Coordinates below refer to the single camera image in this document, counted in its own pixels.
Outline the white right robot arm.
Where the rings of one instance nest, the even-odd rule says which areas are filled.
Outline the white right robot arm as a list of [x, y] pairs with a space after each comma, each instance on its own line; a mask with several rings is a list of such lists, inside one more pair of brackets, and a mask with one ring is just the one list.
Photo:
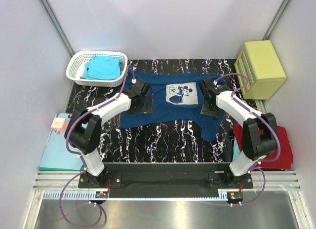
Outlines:
[[203, 80], [199, 87], [204, 96], [202, 115], [218, 118], [225, 111], [242, 126], [242, 152], [224, 175], [225, 184], [235, 188], [257, 164], [279, 158], [281, 146], [276, 118], [272, 113], [263, 114], [245, 104], [226, 85], [217, 85], [212, 79]]

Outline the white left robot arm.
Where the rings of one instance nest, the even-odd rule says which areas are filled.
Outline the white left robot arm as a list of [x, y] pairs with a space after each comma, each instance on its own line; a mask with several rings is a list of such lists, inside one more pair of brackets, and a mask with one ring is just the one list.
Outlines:
[[103, 173], [105, 166], [97, 150], [101, 127], [122, 112], [152, 114], [152, 87], [139, 79], [133, 81], [131, 87], [122, 86], [116, 95], [98, 105], [75, 109], [64, 135], [67, 151], [78, 155], [84, 165], [84, 171], [90, 174], [89, 181], [97, 188], [102, 187], [107, 180], [106, 174]]

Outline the dark blue t-shirt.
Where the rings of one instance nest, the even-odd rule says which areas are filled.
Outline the dark blue t-shirt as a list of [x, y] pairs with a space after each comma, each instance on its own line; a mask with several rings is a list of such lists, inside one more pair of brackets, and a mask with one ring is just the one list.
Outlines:
[[200, 112], [204, 95], [198, 85], [204, 79], [216, 80], [218, 75], [199, 73], [158, 75], [136, 71], [135, 77], [152, 87], [154, 112], [152, 114], [121, 113], [121, 129], [175, 120], [192, 120], [201, 128], [201, 137], [207, 142], [213, 142], [225, 112], [222, 111], [218, 118], [202, 115]]

